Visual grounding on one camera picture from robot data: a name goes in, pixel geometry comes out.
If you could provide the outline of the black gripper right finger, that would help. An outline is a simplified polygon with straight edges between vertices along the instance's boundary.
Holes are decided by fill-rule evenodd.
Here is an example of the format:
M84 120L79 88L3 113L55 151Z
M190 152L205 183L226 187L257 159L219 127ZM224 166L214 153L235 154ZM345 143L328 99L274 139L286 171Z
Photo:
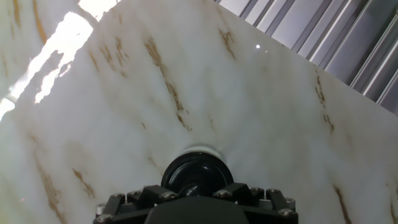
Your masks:
M249 224L298 224L295 200L285 198L278 189L249 187L232 183L213 193L213 198L231 202Z

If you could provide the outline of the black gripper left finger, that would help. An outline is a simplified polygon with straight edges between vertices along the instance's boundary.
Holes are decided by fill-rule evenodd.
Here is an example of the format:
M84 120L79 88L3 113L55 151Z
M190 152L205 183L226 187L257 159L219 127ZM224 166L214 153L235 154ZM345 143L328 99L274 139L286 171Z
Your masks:
M179 199L179 195L159 185L150 185L127 194L112 194L96 208L93 224L145 224L157 206Z

